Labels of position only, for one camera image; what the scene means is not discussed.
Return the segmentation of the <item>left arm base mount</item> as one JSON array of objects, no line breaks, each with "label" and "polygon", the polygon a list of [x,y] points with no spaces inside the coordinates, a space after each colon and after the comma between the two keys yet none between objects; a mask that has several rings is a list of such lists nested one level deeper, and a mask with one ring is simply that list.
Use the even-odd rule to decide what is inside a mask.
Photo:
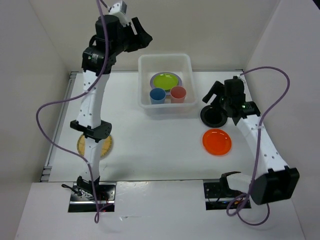
[{"label": "left arm base mount", "polygon": [[[96,189],[96,198],[98,208],[102,213],[115,211],[116,186],[115,182],[99,183]],[[78,188],[76,182],[71,185],[63,183],[61,187],[71,191],[68,204],[69,213],[94,213],[97,211],[93,194]]]}]

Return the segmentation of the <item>purple plastic plate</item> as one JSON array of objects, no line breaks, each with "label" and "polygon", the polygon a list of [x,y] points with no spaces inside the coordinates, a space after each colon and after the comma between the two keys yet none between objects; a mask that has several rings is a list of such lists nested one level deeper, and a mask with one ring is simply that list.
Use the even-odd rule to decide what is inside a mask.
[{"label": "purple plastic plate", "polygon": [[[150,81],[149,81],[149,84],[150,84],[150,86],[151,86],[152,89],[158,88],[158,87],[155,87],[154,84],[153,84],[153,79],[154,79],[154,77],[155,77],[156,75],[158,75],[158,74],[163,74],[163,73],[170,73],[170,74],[173,74],[173,75],[175,75],[176,77],[178,77],[179,83],[178,83],[177,86],[182,86],[182,79],[181,79],[177,74],[175,74],[175,73],[173,73],[173,72],[167,72],[167,71],[165,71],[165,72],[156,73],[155,75],[153,75],[153,76],[151,77],[151,79],[150,79]],[[170,91],[171,91],[171,90],[165,91],[165,92],[166,92],[166,96],[169,96],[169,95],[170,95]]]}]

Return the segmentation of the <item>green plastic plate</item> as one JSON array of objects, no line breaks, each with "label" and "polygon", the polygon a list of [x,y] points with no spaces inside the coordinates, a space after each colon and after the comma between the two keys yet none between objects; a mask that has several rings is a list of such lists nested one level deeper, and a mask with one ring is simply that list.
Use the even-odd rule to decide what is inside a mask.
[{"label": "green plastic plate", "polygon": [[179,84],[179,79],[172,73],[160,73],[153,78],[152,83],[156,88],[170,91]]}]

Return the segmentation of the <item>pink plastic cup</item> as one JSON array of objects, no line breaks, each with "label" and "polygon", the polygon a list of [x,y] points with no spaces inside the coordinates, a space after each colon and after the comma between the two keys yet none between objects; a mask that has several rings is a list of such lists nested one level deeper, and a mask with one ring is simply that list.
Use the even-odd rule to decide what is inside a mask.
[{"label": "pink plastic cup", "polygon": [[175,86],[170,90],[170,101],[172,104],[184,103],[187,91],[183,86]]}]

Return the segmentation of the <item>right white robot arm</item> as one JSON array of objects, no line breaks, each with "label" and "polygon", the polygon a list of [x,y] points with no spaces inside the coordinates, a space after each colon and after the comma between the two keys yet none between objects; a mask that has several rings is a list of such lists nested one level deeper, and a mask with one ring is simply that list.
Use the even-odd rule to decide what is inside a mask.
[{"label": "right white robot arm", "polygon": [[228,119],[240,130],[252,154],[258,159],[256,171],[246,175],[239,171],[223,173],[219,191],[229,197],[235,192],[248,193],[256,205],[288,200],[300,178],[295,167],[289,167],[280,156],[263,124],[261,112],[253,101],[246,100],[245,84],[237,76],[223,83],[216,81],[202,101],[202,122],[211,128],[222,127]]}]

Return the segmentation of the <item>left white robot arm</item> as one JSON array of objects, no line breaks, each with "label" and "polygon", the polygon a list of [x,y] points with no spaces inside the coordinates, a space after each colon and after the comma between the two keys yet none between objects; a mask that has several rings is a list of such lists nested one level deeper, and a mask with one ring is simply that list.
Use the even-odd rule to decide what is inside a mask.
[{"label": "left white robot arm", "polygon": [[137,17],[122,25],[114,15],[99,17],[96,34],[82,53],[83,92],[78,117],[70,127],[84,136],[84,157],[87,165],[76,184],[83,196],[94,200],[99,196],[100,159],[104,140],[110,135],[112,124],[101,119],[102,100],[116,57],[123,52],[146,48],[152,41]]}]

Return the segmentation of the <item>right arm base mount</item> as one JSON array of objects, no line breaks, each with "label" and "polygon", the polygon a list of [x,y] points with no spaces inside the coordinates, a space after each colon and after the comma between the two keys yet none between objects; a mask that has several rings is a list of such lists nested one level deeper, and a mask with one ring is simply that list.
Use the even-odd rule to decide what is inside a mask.
[{"label": "right arm base mount", "polygon": [[228,204],[242,194],[236,190],[225,190],[218,179],[204,180],[203,190],[207,211],[226,210]]}]

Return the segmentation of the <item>blue plastic cup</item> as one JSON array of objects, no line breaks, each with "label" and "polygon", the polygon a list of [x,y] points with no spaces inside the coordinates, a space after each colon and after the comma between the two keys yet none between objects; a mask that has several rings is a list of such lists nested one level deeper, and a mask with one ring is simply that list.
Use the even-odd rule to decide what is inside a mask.
[{"label": "blue plastic cup", "polygon": [[154,88],[149,93],[150,102],[152,105],[164,104],[166,96],[166,91],[162,88]]}]

